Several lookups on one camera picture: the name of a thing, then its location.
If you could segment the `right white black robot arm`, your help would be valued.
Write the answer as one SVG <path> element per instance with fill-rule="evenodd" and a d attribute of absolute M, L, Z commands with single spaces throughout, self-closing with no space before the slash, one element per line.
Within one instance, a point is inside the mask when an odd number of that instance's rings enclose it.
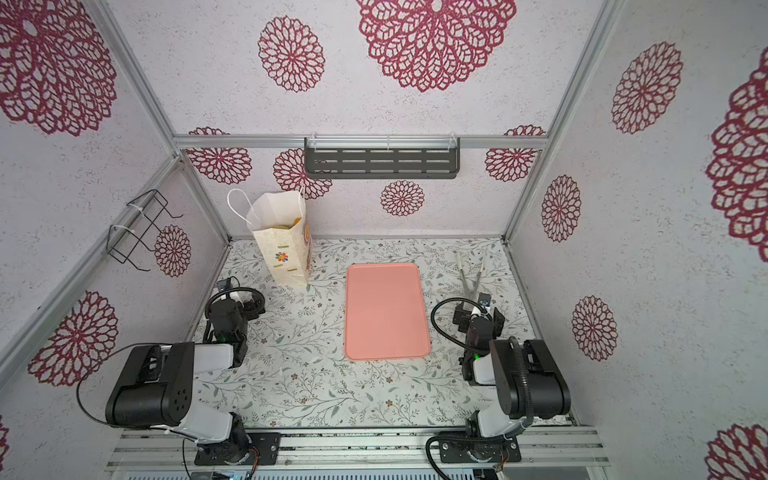
<path fill-rule="evenodd" d="M 535 419 L 570 412 L 569 387 L 546 343 L 503 335 L 506 317 L 490 304 L 491 296 L 476 300 L 452 297 L 437 303 L 430 323 L 446 340 L 461 347 L 462 378 L 472 386 L 491 387 L 496 400 L 466 420 L 463 432 L 442 432 L 429 438 L 425 453 L 439 449 L 440 462 L 497 463 L 504 467 L 521 460 L 518 437 Z"/>

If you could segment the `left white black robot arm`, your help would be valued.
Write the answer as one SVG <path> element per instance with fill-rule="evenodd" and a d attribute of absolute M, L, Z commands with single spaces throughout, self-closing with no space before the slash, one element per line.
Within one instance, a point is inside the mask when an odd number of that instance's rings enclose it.
<path fill-rule="evenodd" d="M 279 437 L 253 439 L 244 420 L 194 398 L 194 379 L 242 366 L 248 353 L 248 323 L 264 314 L 264 295 L 223 280 L 204 306 L 201 342 L 141 344 L 130 348 L 107 400 L 112 427 L 159 429 L 192 441 L 197 466 L 273 463 Z"/>

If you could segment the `white printed paper bag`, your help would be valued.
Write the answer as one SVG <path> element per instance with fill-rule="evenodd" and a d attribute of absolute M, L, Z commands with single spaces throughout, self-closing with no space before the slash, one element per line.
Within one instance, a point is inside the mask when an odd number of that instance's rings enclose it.
<path fill-rule="evenodd" d="M 264 193 L 252 202 L 242 189 L 233 188 L 227 204 L 245 222 L 278 285 L 309 283 L 312 237 L 301 192 Z"/>

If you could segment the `metal tongs with white tips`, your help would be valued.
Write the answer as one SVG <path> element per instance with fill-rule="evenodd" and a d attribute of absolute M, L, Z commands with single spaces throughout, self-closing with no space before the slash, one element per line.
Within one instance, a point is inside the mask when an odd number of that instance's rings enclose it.
<path fill-rule="evenodd" d="M 480 296 L 481 280 L 486 271 L 487 255 L 483 254 L 481 256 L 479 267 L 474 275 L 471 275 L 470 268 L 465 267 L 460 252 L 456 252 L 455 259 L 464 297 L 469 300 L 477 301 Z"/>

